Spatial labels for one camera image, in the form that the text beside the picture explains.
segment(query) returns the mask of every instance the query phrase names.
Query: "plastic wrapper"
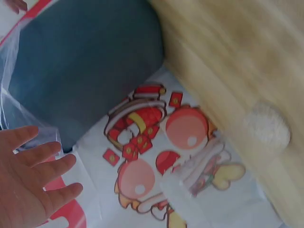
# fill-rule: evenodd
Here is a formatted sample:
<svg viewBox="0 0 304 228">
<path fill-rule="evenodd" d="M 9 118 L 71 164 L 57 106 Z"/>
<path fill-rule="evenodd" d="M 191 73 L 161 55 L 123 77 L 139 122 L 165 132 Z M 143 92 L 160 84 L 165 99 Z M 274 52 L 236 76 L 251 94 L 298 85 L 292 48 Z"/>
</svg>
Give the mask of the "plastic wrapper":
<svg viewBox="0 0 304 228">
<path fill-rule="evenodd" d="M 0 46 L 0 126 L 1 129 L 13 129 L 25 125 L 39 127 L 38 136 L 21 146 L 19 150 L 29 149 L 47 142 L 61 142 L 56 127 L 39 120 L 20 104 L 9 92 L 10 80 L 14 72 L 19 49 L 19 35 L 29 20 L 20 22 Z"/>
</svg>

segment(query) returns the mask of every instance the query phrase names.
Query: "hand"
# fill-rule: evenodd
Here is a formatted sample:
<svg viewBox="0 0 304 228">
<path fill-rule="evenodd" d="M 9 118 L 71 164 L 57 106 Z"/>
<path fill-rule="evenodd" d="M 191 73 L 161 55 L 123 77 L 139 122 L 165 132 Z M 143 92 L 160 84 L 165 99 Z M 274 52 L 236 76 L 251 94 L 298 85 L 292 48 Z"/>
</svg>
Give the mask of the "hand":
<svg viewBox="0 0 304 228">
<path fill-rule="evenodd" d="M 28 11 L 28 5 L 23 0 L 4 0 L 5 4 L 11 8 L 12 11 L 19 14 L 20 10 Z"/>
<path fill-rule="evenodd" d="M 60 151 L 58 142 L 14 155 L 14 149 L 37 134 L 38 128 L 33 126 L 0 131 L 0 228 L 39 226 L 83 189 L 75 183 L 58 190 L 43 190 L 47 183 L 70 170 L 76 157 L 69 154 L 41 163 Z"/>
</svg>

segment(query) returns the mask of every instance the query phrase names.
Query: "red circle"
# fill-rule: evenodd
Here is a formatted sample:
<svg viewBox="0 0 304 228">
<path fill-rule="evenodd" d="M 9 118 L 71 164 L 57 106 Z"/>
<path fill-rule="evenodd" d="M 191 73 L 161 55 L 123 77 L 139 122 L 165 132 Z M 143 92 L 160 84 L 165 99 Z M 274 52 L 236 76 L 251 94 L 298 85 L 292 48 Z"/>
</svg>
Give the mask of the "red circle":
<svg viewBox="0 0 304 228">
<path fill-rule="evenodd" d="M 199 146 L 206 138 L 207 131 L 207 119 L 196 108 L 181 108 L 174 112 L 166 123 L 169 140 L 183 150 Z"/>
<path fill-rule="evenodd" d="M 125 164 L 118 175 L 121 193 L 133 200 L 147 195 L 155 184 L 151 166 L 142 159 Z"/>
</svg>

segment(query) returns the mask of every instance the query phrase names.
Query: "red envelope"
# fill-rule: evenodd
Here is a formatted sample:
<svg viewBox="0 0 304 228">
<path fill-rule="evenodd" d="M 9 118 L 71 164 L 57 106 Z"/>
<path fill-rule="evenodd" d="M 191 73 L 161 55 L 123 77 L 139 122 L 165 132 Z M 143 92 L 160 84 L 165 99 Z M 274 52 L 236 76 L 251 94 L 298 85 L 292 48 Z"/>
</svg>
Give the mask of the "red envelope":
<svg viewBox="0 0 304 228">
<path fill-rule="evenodd" d="M 114 153 L 111 149 L 107 149 L 106 152 L 103 154 L 103 158 L 107 160 L 112 166 L 115 166 L 119 161 L 119 156 Z"/>
<path fill-rule="evenodd" d="M 169 101 L 169 106 L 179 108 L 180 105 L 181 105 L 181 100 L 182 100 L 182 93 L 172 92 L 171 98 L 170 98 L 170 101 Z"/>
</svg>

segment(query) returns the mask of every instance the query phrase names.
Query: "red stripe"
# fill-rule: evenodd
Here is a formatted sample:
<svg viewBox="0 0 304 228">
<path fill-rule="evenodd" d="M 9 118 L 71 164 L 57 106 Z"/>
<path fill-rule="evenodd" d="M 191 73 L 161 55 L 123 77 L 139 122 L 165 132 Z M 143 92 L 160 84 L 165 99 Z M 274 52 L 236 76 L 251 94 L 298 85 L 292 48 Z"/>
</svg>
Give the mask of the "red stripe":
<svg viewBox="0 0 304 228">
<path fill-rule="evenodd" d="M 0 41 L 0 46 L 3 44 L 5 39 L 11 34 L 14 28 L 24 19 L 32 19 L 35 18 L 52 0 L 39 0 L 9 31 L 9 33 L 4 37 L 2 41 Z"/>
</svg>

